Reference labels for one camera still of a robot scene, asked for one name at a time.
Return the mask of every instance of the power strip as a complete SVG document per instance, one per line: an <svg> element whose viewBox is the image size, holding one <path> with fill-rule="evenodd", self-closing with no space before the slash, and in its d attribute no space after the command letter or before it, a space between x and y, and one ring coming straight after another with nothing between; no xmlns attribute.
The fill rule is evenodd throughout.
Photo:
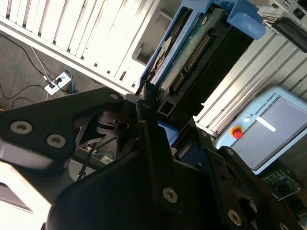
<svg viewBox="0 0 307 230"><path fill-rule="evenodd" d="M45 87L45 90L50 95L54 95L57 91L59 91L61 88L63 88L70 81L71 81L71 78L65 72L63 72L57 78L55 78L55 80L52 82L54 87L51 88L50 85L47 85Z"/></svg>

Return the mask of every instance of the floor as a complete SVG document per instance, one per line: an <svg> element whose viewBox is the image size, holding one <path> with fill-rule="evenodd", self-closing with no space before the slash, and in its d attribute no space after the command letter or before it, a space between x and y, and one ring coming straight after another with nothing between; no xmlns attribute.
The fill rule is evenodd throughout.
<svg viewBox="0 0 307 230"><path fill-rule="evenodd" d="M35 103L44 101L46 99L47 92L39 87L27 88L18 96L9 100L4 98L3 94L6 97L12 97L20 92L20 90L22 90L24 87L29 85L41 85L43 87L47 85L47 82L44 80L43 76L31 65L26 53L20 47L13 44L6 38L22 46L27 51L34 65L41 72L43 72L43 69L31 47L11 36L4 36L6 36L6 34L1 33L0 31L0 86L2 88L2 93L0 94L0 109L10 109L13 101L20 97L28 98ZM63 63L39 51L36 52L41 58L42 62L45 64L50 78L54 79L62 72L68 70L68 67ZM87 77L74 69L72 69L72 74L76 92L83 92L104 87L104 85L94 82L90 77ZM64 94L59 91L54 95L54 97L59 96L64 96ZM31 102L21 98L17 99L13 106L20 107L28 104L31 104Z"/></svg>

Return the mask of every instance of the bolt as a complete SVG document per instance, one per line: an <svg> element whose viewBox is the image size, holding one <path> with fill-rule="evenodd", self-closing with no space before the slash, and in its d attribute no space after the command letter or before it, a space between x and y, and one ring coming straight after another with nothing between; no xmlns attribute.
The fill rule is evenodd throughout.
<svg viewBox="0 0 307 230"><path fill-rule="evenodd" d="M288 227L284 223L280 223L279 225L282 230L289 230Z"/></svg>
<svg viewBox="0 0 307 230"><path fill-rule="evenodd" d="M240 216L237 214L236 211L234 211L234 210L232 210L232 209L229 210L229 211L228 211L228 216L229 216L229 218L231 219L231 221L232 221L235 225L241 226L242 220L241 220Z"/></svg>
<svg viewBox="0 0 307 230"><path fill-rule="evenodd" d="M208 21L208 17L205 17L205 18L202 20L201 25L205 25L207 21Z"/></svg>
<svg viewBox="0 0 307 230"><path fill-rule="evenodd" d="M66 139L59 134L52 134L47 138L47 144L55 148L63 148L66 144Z"/></svg>
<svg viewBox="0 0 307 230"><path fill-rule="evenodd" d="M175 192L174 189L170 188L170 187L165 187L163 189L163 196L164 198L170 202L170 203L176 203L178 201L178 195Z"/></svg>
<svg viewBox="0 0 307 230"><path fill-rule="evenodd" d="M26 121L15 121L11 123L11 131L18 134L28 134L33 130L32 125Z"/></svg>
<svg viewBox="0 0 307 230"><path fill-rule="evenodd" d="M113 99L115 99L115 100L117 100L117 99L119 98L119 97L118 97L116 94L114 94L114 93L111 93L110 96L111 96Z"/></svg>
<svg viewBox="0 0 307 230"><path fill-rule="evenodd" d="M232 156L234 155L234 152L231 149L227 149L227 152Z"/></svg>

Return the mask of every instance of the red emergency stop button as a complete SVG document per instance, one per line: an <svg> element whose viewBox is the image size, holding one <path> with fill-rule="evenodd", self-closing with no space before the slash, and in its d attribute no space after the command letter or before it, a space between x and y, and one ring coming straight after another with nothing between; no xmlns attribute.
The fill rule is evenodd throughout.
<svg viewBox="0 0 307 230"><path fill-rule="evenodd" d="M235 138L235 139L240 139L241 137L243 137L243 131L242 128L237 126L237 127L233 127L231 129L231 135Z"/></svg>

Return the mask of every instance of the universal robots logo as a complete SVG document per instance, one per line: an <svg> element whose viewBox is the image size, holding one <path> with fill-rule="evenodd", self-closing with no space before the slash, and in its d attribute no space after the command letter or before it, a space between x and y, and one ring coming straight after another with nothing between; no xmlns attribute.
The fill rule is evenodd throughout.
<svg viewBox="0 0 307 230"><path fill-rule="evenodd" d="M273 93L265 103L263 103L263 105L254 113L254 114L250 114L250 117L253 116L257 116L258 113L260 113L260 111L274 98L274 96L276 95L276 93Z"/></svg>

